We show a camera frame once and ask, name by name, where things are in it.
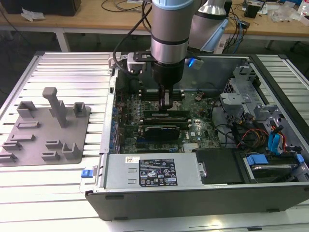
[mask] slotted aluminum surface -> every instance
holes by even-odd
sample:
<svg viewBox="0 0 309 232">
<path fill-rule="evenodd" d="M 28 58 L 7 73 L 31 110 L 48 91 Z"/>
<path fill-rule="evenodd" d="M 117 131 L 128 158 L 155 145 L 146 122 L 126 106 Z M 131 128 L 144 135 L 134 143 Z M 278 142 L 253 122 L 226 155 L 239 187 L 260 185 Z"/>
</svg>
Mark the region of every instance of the slotted aluminum surface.
<svg viewBox="0 0 309 232">
<path fill-rule="evenodd" d="M 281 59 L 277 55 L 257 56 L 274 77 L 296 110 L 307 124 L 309 124 L 309 82 L 306 77 L 289 60 Z M 265 86 L 261 85 L 260 88 L 269 103 L 275 104 Z"/>
<path fill-rule="evenodd" d="M 29 65 L 29 74 L 0 119 L 5 141 L 23 99 L 48 107 L 44 87 L 56 86 L 66 105 L 84 101 L 92 109 L 82 162 L 71 165 L 0 168 L 0 231 L 308 231 L 309 202 L 286 212 L 102 221 L 80 192 L 81 171 L 99 163 L 110 53 L 46 53 Z M 89 187 L 94 179 L 87 179 Z"/>
</svg>

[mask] motherboard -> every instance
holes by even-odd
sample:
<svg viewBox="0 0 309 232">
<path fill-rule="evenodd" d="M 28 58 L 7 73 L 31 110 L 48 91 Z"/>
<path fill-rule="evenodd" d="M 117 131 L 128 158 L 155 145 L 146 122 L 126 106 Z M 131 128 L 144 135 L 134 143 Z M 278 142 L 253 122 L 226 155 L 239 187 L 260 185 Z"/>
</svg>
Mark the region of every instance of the motherboard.
<svg viewBox="0 0 309 232">
<path fill-rule="evenodd" d="M 174 140 L 152 141 L 143 134 L 143 119 L 146 112 L 159 112 L 158 101 L 143 101 L 140 95 L 134 94 L 118 95 L 120 153 L 191 152 L 197 148 L 220 147 L 209 118 L 215 99 L 203 96 L 202 92 L 183 92 L 182 99 L 173 101 L 173 108 L 168 112 L 188 112 L 187 128 L 180 128 L 179 136 Z"/>
</svg>

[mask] white table leg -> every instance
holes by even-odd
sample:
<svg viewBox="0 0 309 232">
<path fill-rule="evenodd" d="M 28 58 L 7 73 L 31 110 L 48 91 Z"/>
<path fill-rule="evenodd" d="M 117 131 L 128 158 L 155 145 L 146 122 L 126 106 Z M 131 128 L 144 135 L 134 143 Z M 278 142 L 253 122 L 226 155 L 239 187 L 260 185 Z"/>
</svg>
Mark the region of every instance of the white table leg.
<svg viewBox="0 0 309 232">
<path fill-rule="evenodd" d="M 69 43 L 68 43 L 67 36 L 64 33 L 64 30 L 63 29 L 59 29 L 55 33 L 56 33 L 56 36 L 57 36 L 58 43 L 60 45 L 61 51 L 62 52 L 69 52 L 70 51 L 70 46 L 69 46 Z"/>
<path fill-rule="evenodd" d="M 273 42 L 274 42 L 274 40 L 268 40 L 265 48 L 270 49 L 270 46 L 272 45 Z"/>
<path fill-rule="evenodd" d="M 214 54 L 222 54 L 226 41 L 230 37 L 230 34 L 223 34 L 216 49 L 214 50 Z"/>
</svg>

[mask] power supply label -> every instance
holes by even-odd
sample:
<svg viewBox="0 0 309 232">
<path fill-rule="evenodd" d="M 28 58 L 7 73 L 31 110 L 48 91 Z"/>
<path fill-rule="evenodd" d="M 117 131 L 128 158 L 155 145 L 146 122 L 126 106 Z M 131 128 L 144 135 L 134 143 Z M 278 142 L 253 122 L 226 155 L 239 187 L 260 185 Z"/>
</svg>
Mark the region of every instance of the power supply label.
<svg viewBox="0 0 309 232">
<path fill-rule="evenodd" d="M 174 159 L 141 159 L 140 186 L 176 186 L 177 176 Z"/>
</svg>

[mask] blue tab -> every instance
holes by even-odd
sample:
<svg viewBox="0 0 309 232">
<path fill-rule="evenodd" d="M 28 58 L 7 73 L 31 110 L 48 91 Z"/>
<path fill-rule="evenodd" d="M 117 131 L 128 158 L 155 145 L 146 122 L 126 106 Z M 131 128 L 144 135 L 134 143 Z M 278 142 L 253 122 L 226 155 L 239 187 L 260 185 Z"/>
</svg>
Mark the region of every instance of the blue tab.
<svg viewBox="0 0 309 232">
<path fill-rule="evenodd" d="M 82 170 L 82 178 L 92 178 L 93 177 L 93 170 Z"/>
<path fill-rule="evenodd" d="M 299 163 L 305 162 L 304 157 L 303 157 L 301 154 L 297 154 L 297 155 L 296 155 L 296 158 L 297 158 L 297 160 L 298 160 Z"/>
<path fill-rule="evenodd" d="M 266 156 L 263 154 L 253 154 L 247 157 L 247 161 L 249 165 L 261 165 L 261 164 L 268 164 L 268 160 Z"/>
</svg>

